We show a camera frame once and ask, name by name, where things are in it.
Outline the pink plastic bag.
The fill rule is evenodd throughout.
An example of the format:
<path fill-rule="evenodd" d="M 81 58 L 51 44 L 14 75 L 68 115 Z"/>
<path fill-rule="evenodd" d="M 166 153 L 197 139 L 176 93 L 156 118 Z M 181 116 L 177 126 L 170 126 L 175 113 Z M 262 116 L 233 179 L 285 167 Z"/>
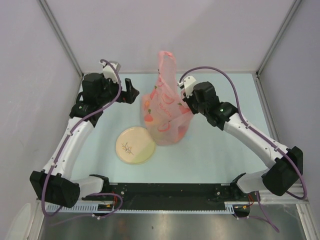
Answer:
<path fill-rule="evenodd" d="M 176 58 L 158 53 L 158 77 L 152 92 L 142 97 L 145 126 L 157 145 L 178 143 L 187 133 L 193 114 L 178 94 Z"/>

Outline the round cream plate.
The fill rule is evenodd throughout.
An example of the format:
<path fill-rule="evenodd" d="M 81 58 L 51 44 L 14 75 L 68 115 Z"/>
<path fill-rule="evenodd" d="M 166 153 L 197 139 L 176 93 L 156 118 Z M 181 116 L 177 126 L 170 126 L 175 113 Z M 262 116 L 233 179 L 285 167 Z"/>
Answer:
<path fill-rule="evenodd" d="M 135 126 L 123 131 L 115 143 L 115 151 L 126 164 L 139 165 L 147 162 L 155 153 L 157 144 L 148 130 Z"/>

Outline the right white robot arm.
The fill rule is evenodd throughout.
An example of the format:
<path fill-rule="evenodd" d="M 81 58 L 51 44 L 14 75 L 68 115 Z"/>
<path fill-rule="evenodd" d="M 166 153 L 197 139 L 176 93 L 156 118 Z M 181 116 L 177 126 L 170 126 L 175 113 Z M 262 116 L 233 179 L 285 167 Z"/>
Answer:
<path fill-rule="evenodd" d="M 254 128 L 238 108 L 219 100 L 210 82 L 197 83 L 190 76 L 179 87 L 182 100 L 193 114 L 202 114 L 211 126 L 237 138 L 266 166 L 262 171 L 242 173 L 232 181 L 230 194 L 235 200 L 242 201 L 249 193 L 261 190 L 276 196 L 288 193 L 303 173 L 303 152 L 298 147 L 288 148 Z"/>

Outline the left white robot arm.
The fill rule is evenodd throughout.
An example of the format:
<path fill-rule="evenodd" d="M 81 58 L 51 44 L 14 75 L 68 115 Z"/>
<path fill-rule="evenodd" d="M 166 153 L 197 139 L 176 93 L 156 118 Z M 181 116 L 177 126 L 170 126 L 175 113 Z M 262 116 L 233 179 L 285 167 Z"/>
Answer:
<path fill-rule="evenodd" d="M 107 177 L 91 174 L 71 181 L 71 175 L 87 137 L 106 106 L 115 102 L 132 104 L 139 95 L 129 78 L 125 78 L 124 83 L 125 90 L 112 77 L 102 73 L 89 73 L 83 77 L 82 91 L 77 95 L 56 151 L 41 171 L 34 170 L 30 175 L 30 183 L 39 200 L 71 208 L 79 199 L 92 194 L 100 200 L 110 196 Z"/>

